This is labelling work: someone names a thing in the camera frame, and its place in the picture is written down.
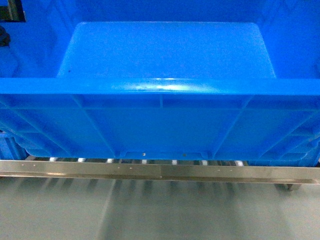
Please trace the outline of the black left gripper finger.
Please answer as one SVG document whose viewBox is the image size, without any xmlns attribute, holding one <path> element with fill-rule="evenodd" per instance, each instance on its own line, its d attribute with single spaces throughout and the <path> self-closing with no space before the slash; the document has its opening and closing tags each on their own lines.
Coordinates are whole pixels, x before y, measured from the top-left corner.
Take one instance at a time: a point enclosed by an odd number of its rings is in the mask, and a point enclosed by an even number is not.
<svg viewBox="0 0 320 240">
<path fill-rule="evenodd" d="M 21 0 L 7 0 L 0 4 L 1 22 L 26 22 L 25 11 Z"/>
<path fill-rule="evenodd" d="M 9 47 L 11 42 L 11 37 L 7 33 L 4 27 L 0 26 L 0 46 Z"/>
</svg>

